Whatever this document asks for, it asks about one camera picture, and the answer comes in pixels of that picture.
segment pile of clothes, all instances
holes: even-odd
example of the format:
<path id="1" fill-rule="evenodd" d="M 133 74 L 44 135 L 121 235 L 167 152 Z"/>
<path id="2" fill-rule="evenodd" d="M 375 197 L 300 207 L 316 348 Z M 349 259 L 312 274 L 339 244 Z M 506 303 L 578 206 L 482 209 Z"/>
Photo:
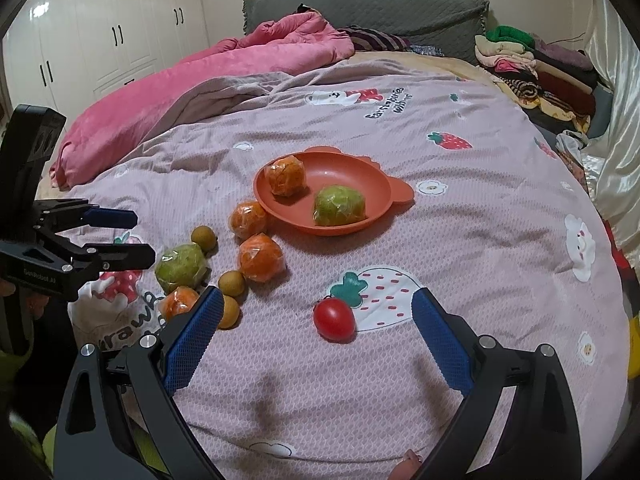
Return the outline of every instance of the pile of clothes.
<path id="1" fill-rule="evenodd" d="M 599 81 L 589 58 L 505 25 L 476 36 L 476 57 L 586 188 L 579 150 L 596 115 Z"/>

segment white wardrobe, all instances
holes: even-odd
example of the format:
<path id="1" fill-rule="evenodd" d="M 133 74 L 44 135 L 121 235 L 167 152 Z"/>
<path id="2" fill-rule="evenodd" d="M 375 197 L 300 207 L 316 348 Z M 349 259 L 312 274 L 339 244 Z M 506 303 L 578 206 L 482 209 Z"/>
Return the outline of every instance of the white wardrobe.
<path id="1" fill-rule="evenodd" d="M 2 43 L 12 105 L 88 106 L 209 47 L 201 0 L 28 0 Z"/>

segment bed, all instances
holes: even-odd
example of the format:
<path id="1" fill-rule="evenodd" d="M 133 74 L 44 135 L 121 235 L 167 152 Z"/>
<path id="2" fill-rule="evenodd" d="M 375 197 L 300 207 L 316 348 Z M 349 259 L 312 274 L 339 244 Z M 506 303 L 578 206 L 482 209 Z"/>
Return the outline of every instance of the bed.
<path id="1" fill-rule="evenodd" d="M 586 477 L 614 439 L 629 350 L 600 217 L 520 107 L 466 62 L 487 0 L 371 1 L 247 0 L 247 31 L 304 3 L 337 27 L 396 24 L 390 32 L 414 42 L 440 40 L 449 57 L 357 54 L 297 76 L 204 82 L 174 104 L 163 128 L 68 194 L 131 208 L 140 224 L 127 233 L 87 228 L 72 239 L 142 241 L 162 253 L 208 224 L 220 235 L 209 262 L 214 283 L 235 268 L 226 219 L 251 197 L 263 164 L 317 145 L 370 156 L 414 187 L 415 204 L 341 238 L 272 224 L 288 273 L 251 287 L 238 328 L 216 334 L 174 397 L 203 448 L 229 480 L 383 480 L 407 448 L 428 453 L 461 396 L 447 388 L 401 297 L 425 285 L 477 333 L 512 348 L 557 349 Z M 401 8 L 421 12 L 409 24 Z M 357 101 L 345 99 L 354 94 Z M 353 343 L 332 345 L 315 333 L 311 310 L 349 271 L 367 282 L 360 308 L 376 314 L 362 317 Z M 160 297 L 151 270 L 88 284 L 69 305 L 78 344 L 111 349 L 156 332 Z M 474 466 L 490 459 L 510 400 L 501 400 Z"/>

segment human hand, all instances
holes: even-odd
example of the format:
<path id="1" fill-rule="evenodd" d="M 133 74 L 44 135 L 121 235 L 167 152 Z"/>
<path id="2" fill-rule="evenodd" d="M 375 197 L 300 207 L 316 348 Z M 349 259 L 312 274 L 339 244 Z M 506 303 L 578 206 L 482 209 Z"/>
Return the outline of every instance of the human hand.
<path id="1" fill-rule="evenodd" d="M 15 292 L 15 285 L 13 283 L 9 283 L 6 280 L 0 278 L 0 298 L 10 296 Z M 27 307 L 33 314 L 35 319 L 42 317 L 44 314 L 44 308 L 49 303 L 49 297 L 43 296 L 42 294 L 37 294 L 36 292 L 32 292 L 27 296 Z"/>
<path id="2" fill-rule="evenodd" d="M 409 449 L 402 457 L 402 462 L 394 468 L 387 480 L 411 480 L 421 465 L 422 457 Z"/>

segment striped pillow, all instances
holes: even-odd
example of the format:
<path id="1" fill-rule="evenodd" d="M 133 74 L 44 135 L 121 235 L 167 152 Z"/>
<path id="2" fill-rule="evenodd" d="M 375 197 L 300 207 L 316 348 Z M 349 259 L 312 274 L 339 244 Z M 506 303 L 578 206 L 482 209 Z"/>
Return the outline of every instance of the striped pillow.
<path id="1" fill-rule="evenodd" d="M 405 38 L 373 30 L 372 28 L 360 28 L 351 25 L 349 28 L 339 28 L 341 32 L 346 32 L 356 52 L 398 52 L 405 51 L 411 43 Z"/>

